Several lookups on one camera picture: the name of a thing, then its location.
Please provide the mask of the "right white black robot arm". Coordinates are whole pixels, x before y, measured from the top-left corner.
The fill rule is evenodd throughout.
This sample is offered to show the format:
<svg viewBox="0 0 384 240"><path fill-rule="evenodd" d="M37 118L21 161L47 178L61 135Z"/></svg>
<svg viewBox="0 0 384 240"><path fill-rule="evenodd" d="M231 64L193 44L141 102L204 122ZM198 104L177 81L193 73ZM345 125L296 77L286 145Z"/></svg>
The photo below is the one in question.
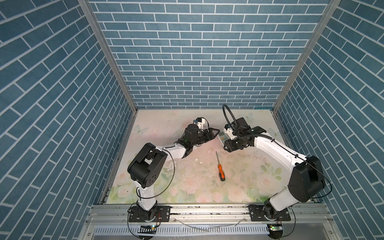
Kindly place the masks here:
<svg viewBox="0 0 384 240"><path fill-rule="evenodd" d="M224 134L228 137L223 142L227 152L256 147L273 157L291 174L288 186L264 202L264 213L268 218L272 219L297 203L307 202L325 188L326 178L317 157L307 157L286 147L263 128L251 128L244 118L239 118L225 125Z"/></svg>

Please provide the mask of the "white remote control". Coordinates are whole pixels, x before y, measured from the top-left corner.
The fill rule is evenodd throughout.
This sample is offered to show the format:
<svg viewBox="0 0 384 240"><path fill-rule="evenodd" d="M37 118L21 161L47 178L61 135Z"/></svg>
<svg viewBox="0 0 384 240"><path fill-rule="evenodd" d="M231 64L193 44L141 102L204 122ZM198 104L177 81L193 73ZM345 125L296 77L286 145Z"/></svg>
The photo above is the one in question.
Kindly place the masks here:
<svg viewBox="0 0 384 240"><path fill-rule="evenodd" d="M218 137L223 144L225 143L225 141L230 140L229 136L223 131L219 132Z"/></svg>

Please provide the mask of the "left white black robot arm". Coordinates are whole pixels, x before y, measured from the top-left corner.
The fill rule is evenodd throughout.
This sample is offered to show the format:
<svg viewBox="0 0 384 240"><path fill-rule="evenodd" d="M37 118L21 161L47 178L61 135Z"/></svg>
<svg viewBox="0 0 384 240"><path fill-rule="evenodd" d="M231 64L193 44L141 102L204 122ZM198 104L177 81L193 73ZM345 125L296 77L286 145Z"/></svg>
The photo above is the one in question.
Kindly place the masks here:
<svg viewBox="0 0 384 240"><path fill-rule="evenodd" d="M190 124L185 128L184 134L174 144L168 146L155 146L146 143L135 156L128 167L128 173L137 186L139 207L144 211L151 211L157 206L154 194L154 183L160 176L161 170L167 160L187 157L195 146L200 146L214 140L219 129L203 129L203 124Z"/></svg>

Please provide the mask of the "orange handled screwdriver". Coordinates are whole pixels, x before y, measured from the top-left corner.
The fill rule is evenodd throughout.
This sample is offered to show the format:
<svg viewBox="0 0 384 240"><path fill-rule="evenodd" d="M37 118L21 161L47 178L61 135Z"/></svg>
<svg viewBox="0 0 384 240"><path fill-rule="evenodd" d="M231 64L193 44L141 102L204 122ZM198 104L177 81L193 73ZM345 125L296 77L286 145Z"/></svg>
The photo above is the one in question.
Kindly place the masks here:
<svg viewBox="0 0 384 240"><path fill-rule="evenodd" d="M226 180L226 177L225 177L225 173L224 173L224 171L223 171L223 167L222 167L222 165L221 165L221 163L220 163L219 155L218 155L217 152L216 152L216 156L217 156L217 160L218 160L219 177L220 177L220 180L221 180L222 182L224 182L224 181Z"/></svg>

